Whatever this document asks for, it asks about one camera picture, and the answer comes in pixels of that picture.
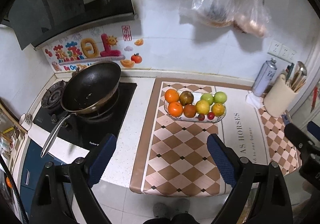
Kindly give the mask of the black gas stove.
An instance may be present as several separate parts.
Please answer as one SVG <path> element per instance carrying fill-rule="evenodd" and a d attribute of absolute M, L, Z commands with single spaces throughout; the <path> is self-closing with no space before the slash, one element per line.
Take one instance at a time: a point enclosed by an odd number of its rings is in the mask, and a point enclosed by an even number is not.
<path fill-rule="evenodd" d="M 51 132 L 61 117 L 68 113 L 61 107 L 65 81 L 53 84 L 42 97 L 33 124 Z M 137 84 L 119 83 L 115 94 L 99 110 L 84 115 L 71 115 L 61 126 L 57 137 L 91 150 L 108 134 L 118 137 Z"/>

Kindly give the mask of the dark handled utensil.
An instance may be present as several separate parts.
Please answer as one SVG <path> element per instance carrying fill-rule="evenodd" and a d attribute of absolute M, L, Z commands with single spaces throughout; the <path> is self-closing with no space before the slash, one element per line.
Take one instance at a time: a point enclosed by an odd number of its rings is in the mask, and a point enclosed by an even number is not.
<path fill-rule="evenodd" d="M 287 66 L 286 68 L 286 80 L 285 81 L 288 81 L 290 79 L 290 76 L 291 76 L 291 73 L 294 69 L 295 65 L 293 63 L 291 63 L 290 65 Z"/>

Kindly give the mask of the yellow lemon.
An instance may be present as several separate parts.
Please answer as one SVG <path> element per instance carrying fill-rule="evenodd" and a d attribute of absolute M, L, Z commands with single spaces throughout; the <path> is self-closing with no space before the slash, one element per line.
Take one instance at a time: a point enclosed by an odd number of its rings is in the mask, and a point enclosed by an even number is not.
<path fill-rule="evenodd" d="M 214 103 L 211 111 L 216 117 L 220 117 L 225 113 L 225 106 L 223 103 Z"/>
<path fill-rule="evenodd" d="M 210 112 L 210 104 L 205 100 L 199 100 L 196 103 L 196 111 L 199 114 L 207 115 Z"/>

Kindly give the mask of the grey slipper right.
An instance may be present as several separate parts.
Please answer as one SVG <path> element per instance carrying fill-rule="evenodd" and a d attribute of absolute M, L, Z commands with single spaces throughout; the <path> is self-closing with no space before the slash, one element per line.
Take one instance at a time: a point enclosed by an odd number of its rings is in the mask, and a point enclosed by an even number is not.
<path fill-rule="evenodd" d="M 178 199 L 174 204 L 175 214 L 185 214 L 189 213 L 190 201 L 188 199 Z"/>

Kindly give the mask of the clear plastic bag left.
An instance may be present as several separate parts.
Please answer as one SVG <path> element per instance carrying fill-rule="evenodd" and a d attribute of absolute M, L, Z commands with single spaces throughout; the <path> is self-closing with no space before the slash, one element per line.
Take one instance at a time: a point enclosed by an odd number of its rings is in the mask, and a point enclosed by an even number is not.
<path fill-rule="evenodd" d="M 179 14 L 214 28 L 224 28 L 233 23 L 235 0 L 187 0 Z"/>

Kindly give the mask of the blue flat tool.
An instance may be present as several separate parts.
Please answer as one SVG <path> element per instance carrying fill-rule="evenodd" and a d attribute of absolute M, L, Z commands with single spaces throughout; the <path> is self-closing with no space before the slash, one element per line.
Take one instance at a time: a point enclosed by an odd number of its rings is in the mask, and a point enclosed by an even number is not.
<path fill-rule="evenodd" d="M 281 118 L 283 119 L 283 123 L 284 125 L 287 125 L 289 123 L 291 123 L 289 117 L 287 116 L 287 114 L 282 114 Z"/>

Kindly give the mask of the dark reddish orange fruit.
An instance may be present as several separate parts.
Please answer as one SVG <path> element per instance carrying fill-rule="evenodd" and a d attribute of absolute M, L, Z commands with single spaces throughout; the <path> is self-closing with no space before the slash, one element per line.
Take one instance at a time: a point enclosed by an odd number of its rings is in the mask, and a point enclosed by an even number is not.
<path fill-rule="evenodd" d="M 187 104 L 183 108 L 183 114 L 187 118 L 195 117 L 196 113 L 197 113 L 196 106 L 193 104 Z"/>

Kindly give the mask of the checkered brown table mat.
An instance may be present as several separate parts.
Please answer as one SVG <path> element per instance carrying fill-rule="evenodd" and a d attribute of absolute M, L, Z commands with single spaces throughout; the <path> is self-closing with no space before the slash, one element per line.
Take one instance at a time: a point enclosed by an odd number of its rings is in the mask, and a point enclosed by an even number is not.
<path fill-rule="evenodd" d="M 203 94 L 227 95 L 222 116 L 212 114 L 172 117 L 165 93 L 189 91 L 198 101 Z M 300 166 L 296 147 L 285 137 L 281 117 L 265 108 L 253 108 L 249 91 L 211 82 L 155 80 L 146 112 L 130 190 L 138 194 L 170 197 L 207 197 L 227 194 L 233 187 L 220 173 L 222 148 L 258 165 L 276 162 L 282 174 Z"/>

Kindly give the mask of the metal ladle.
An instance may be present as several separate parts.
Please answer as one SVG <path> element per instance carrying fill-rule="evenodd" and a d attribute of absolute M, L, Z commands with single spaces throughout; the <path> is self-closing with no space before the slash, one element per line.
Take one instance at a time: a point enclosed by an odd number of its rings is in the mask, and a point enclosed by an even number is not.
<path fill-rule="evenodd" d="M 303 62 L 298 61 L 293 75 L 292 84 L 299 82 L 299 79 L 303 76 L 307 76 L 308 72 Z"/>

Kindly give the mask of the cluttered side shelf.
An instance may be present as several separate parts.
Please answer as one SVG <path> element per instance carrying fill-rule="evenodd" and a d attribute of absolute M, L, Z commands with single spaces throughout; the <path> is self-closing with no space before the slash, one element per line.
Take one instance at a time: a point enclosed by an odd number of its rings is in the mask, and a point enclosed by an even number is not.
<path fill-rule="evenodd" d="M 1 100 L 1 156 L 10 171 L 14 170 L 27 131 Z"/>

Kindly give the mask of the green apple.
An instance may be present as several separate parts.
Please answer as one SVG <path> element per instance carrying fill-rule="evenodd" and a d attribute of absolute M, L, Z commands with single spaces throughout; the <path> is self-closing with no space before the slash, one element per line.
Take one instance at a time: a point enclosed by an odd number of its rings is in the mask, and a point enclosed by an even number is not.
<path fill-rule="evenodd" d="M 208 104 L 211 106 L 214 103 L 214 97 L 211 93 L 205 93 L 201 96 L 201 100 L 204 100 L 208 102 Z"/>
<path fill-rule="evenodd" d="M 214 95 L 214 103 L 224 104 L 227 101 L 227 95 L 223 91 L 218 91 Z"/>

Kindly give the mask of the plastic bag with eggs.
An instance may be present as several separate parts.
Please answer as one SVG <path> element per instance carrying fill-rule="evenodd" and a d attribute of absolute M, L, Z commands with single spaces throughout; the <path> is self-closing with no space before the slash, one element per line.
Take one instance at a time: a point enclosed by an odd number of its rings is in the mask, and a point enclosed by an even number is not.
<path fill-rule="evenodd" d="M 269 33 L 271 15 L 265 0 L 235 0 L 234 24 L 244 33 L 265 38 Z"/>

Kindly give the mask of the dark brown passion fruit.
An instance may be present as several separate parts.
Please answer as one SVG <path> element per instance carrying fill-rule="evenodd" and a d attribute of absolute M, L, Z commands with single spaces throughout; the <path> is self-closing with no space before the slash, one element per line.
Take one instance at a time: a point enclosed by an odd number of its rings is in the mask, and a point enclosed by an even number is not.
<path fill-rule="evenodd" d="M 194 101 L 194 96 L 190 91 L 183 91 L 180 94 L 180 98 L 179 98 L 180 104 L 182 104 L 182 106 L 186 106 L 188 104 L 192 104 Z"/>

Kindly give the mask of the white small cup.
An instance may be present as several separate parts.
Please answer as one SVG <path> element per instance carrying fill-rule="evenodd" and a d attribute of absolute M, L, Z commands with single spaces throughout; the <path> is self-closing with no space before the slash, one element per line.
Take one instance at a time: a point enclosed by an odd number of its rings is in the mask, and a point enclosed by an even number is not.
<path fill-rule="evenodd" d="M 24 113 L 20 117 L 19 124 L 23 129 L 25 129 L 26 131 L 29 131 L 33 124 L 32 115 L 29 113 Z"/>

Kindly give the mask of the cream utensil holder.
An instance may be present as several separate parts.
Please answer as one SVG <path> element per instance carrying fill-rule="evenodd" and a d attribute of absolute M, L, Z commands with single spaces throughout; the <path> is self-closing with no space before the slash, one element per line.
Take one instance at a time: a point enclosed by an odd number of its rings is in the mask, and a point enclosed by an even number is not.
<path fill-rule="evenodd" d="M 280 74 L 264 98 L 264 107 L 267 113 L 275 118 L 280 117 L 283 112 L 287 110 L 297 95 L 297 93 L 286 85 L 285 80 L 285 75 Z"/>

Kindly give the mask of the grey slipper left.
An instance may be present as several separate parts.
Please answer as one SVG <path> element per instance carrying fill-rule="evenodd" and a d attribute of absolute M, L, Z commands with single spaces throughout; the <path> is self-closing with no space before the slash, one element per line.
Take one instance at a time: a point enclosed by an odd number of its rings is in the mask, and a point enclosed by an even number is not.
<path fill-rule="evenodd" d="M 155 218 L 170 218 L 170 209 L 164 203 L 157 202 L 152 210 Z"/>

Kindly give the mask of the black frying pan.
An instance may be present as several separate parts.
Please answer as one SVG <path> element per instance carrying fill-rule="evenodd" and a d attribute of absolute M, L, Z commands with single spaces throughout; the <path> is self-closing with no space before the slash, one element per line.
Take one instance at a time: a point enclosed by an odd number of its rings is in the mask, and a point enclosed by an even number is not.
<path fill-rule="evenodd" d="M 49 134 L 41 151 L 41 157 L 49 152 L 63 123 L 71 116 L 94 113 L 107 103 L 117 91 L 120 77 L 120 66 L 106 61 L 80 70 L 67 82 L 60 100 L 66 114 L 59 119 Z"/>

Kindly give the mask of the grey spray can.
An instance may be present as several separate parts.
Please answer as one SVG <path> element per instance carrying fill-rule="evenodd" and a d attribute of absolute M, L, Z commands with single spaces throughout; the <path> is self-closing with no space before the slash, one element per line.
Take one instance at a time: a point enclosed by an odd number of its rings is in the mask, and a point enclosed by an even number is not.
<path fill-rule="evenodd" d="M 252 93 L 255 96 L 260 97 L 264 93 L 276 71 L 277 66 L 274 58 L 271 58 L 263 64 L 252 87 Z"/>

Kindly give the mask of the white wall socket panel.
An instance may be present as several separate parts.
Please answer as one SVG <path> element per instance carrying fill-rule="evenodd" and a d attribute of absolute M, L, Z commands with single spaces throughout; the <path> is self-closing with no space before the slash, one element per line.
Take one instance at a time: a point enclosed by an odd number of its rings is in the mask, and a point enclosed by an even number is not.
<path fill-rule="evenodd" d="M 289 63 L 296 62 L 297 53 L 293 49 L 279 43 L 274 39 L 271 41 L 271 44 L 268 48 L 267 53 L 274 57 L 280 58 L 281 60 L 287 61 Z"/>

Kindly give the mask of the white folded tissue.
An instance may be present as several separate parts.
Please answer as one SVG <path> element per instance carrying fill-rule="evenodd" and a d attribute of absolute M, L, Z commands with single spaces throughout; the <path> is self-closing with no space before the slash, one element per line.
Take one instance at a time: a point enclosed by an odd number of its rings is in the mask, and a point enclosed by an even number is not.
<path fill-rule="evenodd" d="M 260 109 L 260 108 L 263 107 L 263 98 L 262 97 L 257 97 L 252 92 L 249 92 L 246 95 L 245 101 L 246 101 L 247 104 L 251 105 L 252 107 L 254 107 L 256 109 Z"/>

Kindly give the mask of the red cherry tomato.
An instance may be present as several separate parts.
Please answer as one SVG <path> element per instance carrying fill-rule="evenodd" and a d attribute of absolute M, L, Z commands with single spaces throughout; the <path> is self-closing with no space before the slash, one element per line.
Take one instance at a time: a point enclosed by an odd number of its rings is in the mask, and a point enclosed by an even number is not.
<path fill-rule="evenodd" d="M 214 114 L 213 112 L 209 112 L 209 113 L 207 114 L 208 120 L 212 120 L 212 119 L 214 119 L 214 117 L 215 117 L 215 114 Z"/>
<path fill-rule="evenodd" d="M 199 121 L 203 121 L 205 119 L 205 116 L 204 114 L 199 114 L 197 118 Z"/>

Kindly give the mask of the small orange on shelf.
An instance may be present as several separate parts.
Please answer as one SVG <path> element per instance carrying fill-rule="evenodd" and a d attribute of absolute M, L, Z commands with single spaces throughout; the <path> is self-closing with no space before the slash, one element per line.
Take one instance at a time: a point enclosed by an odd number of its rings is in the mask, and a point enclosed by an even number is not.
<path fill-rule="evenodd" d="M 7 183 L 8 187 L 12 188 L 12 184 L 11 184 L 11 182 L 10 182 L 8 177 L 6 178 L 6 183 Z"/>

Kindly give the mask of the orange mandarin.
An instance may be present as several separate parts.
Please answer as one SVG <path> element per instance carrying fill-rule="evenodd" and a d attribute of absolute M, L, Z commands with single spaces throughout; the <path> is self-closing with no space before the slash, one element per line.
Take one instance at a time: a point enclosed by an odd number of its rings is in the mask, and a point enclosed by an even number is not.
<path fill-rule="evenodd" d="M 165 92 L 164 98 L 165 98 L 165 100 L 166 100 L 168 103 L 178 102 L 179 99 L 180 99 L 180 95 L 179 95 L 179 93 L 178 93 L 176 90 L 174 90 L 174 89 L 168 89 L 168 90 Z"/>
<path fill-rule="evenodd" d="M 172 117 L 180 117 L 183 113 L 183 106 L 180 102 L 171 102 L 168 105 L 168 113 Z"/>

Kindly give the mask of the black fuzzy clothing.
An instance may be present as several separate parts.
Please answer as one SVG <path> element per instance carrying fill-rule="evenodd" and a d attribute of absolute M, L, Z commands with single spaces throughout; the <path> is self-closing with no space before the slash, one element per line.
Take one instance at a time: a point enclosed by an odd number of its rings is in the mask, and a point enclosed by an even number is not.
<path fill-rule="evenodd" d="M 189 213 L 181 213 L 173 216 L 171 219 L 167 217 L 156 217 L 149 219 L 143 224 L 199 224 Z"/>

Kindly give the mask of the oval floral ceramic plate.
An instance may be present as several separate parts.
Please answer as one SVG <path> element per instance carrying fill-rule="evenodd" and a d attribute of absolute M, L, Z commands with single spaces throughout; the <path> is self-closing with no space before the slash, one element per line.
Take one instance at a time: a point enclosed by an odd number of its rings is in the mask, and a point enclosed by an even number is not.
<path fill-rule="evenodd" d="M 169 89 L 164 94 L 163 107 L 172 119 L 178 121 L 216 123 L 226 115 L 226 101 L 223 92 L 212 94 Z"/>

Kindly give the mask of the colourful wall sticker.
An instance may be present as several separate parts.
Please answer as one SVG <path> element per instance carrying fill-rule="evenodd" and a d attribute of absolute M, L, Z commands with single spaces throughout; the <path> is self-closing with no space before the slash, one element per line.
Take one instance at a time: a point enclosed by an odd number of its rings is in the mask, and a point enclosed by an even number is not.
<path fill-rule="evenodd" d="M 139 21 L 93 27 L 63 37 L 42 48 L 55 73 L 76 71 L 91 64 L 111 61 L 132 69 L 142 63 L 143 45 Z"/>

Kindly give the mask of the grey slipper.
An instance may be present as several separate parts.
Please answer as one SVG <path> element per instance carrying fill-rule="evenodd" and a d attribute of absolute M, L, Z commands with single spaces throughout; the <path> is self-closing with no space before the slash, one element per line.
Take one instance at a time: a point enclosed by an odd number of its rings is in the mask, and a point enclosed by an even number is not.
<path fill-rule="evenodd" d="M 190 201 L 188 199 L 178 199 L 174 204 L 175 214 L 185 214 L 189 213 Z"/>
<path fill-rule="evenodd" d="M 170 209 L 164 203 L 157 202 L 152 210 L 155 218 L 170 218 Z"/>

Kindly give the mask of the blue kitchen cabinet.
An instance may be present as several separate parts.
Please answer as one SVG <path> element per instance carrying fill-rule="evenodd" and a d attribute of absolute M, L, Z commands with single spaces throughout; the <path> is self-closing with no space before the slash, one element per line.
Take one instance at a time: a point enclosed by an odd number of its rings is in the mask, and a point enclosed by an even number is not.
<path fill-rule="evenodd" d="M 65 164 L 65 162 L 62 162 L 50 154 L 47 154 L 44 158 L 41 158 L 41 150 L 42 148 L 31 139 L 22 169 L 20 197 L 28 217 L 30 216 L 31 203 L 35 194 L 37 182 L 46 162 L 52 161 L 55 165 Z"/>

